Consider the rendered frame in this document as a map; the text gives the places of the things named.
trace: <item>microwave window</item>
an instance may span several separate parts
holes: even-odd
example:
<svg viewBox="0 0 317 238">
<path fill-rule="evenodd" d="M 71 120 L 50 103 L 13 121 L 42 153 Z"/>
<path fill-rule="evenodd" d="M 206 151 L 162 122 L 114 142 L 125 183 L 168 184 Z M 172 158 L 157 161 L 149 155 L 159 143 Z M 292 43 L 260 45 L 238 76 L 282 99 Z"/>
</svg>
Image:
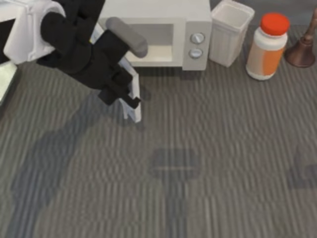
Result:
<svg viewBox="0 0 317 238">
<path fill-rule="evenodd" d="M 173 60 L 173 24 L 130 24 L 130 26 L 148 42 L 148 55 L 139 59 L 128 53 L 129 61 L 171 62 Z"/>
</svg>

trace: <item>red bottle cap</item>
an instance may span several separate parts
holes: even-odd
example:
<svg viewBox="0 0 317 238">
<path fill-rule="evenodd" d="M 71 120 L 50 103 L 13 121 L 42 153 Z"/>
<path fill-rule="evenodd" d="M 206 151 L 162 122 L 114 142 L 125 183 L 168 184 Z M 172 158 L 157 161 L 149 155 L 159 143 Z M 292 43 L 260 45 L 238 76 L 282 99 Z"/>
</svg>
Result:
<svg viewBox="0 0 317 238">
<path fill-rule="evenodd" d="M 261 29 L 271 36 L 281 36 L 288 31 L 290 22 L 280 13 L 267 13 L 262 17 Z"/>
</svg>

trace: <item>white bottle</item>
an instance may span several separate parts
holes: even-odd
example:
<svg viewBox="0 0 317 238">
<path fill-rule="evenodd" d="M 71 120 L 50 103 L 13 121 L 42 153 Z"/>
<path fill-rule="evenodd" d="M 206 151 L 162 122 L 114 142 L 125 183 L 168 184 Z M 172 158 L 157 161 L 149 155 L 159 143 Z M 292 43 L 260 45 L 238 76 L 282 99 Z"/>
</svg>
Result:
<svg viewBox="0 0 317 238">
<path fill-rule="evenodd" d="M 279 13 L 263 16 L 255 31 L 246 70 L 254 79 L 267 80 L 274 76 L 287 43 L 289 20 Z"/>
</svg>

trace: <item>gray wall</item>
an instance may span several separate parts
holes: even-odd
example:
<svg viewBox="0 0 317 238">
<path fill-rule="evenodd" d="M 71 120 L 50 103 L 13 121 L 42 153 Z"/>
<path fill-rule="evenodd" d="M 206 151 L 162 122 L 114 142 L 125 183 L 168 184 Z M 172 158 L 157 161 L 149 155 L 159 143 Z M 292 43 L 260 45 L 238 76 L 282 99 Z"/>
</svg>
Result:
<svg viewBox="0 0 317 238">
<path fill-rule="evenodd" d="M 220 0 L 211 0 L 211 7 L 219 2 Z M 271 11 L 285 14 L 293 25 L 306 25 L 309 24 L 313 9 L 317 6 L 317 0 L 237 0 L 237 2 L 248 5 L 256 11 L 251 23 L 253 25 L 258 25 L 261 16 Z"/>
</svg>

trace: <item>brown bell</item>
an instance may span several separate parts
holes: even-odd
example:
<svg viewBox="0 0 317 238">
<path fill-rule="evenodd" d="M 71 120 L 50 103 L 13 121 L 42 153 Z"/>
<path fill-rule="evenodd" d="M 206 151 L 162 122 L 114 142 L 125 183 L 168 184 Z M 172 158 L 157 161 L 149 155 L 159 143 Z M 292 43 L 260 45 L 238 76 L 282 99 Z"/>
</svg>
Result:
<svg viewBox="0 0 317 238">
<path fill-rule="evenodd" d="M 296 67 L 310 67 L 315 63 L 313 53 L 314 33 L 317 27 L 317 8 L 315 8 L 309 28 L 297 43 L 285 51 L 285 59 Z"/>
</svg>

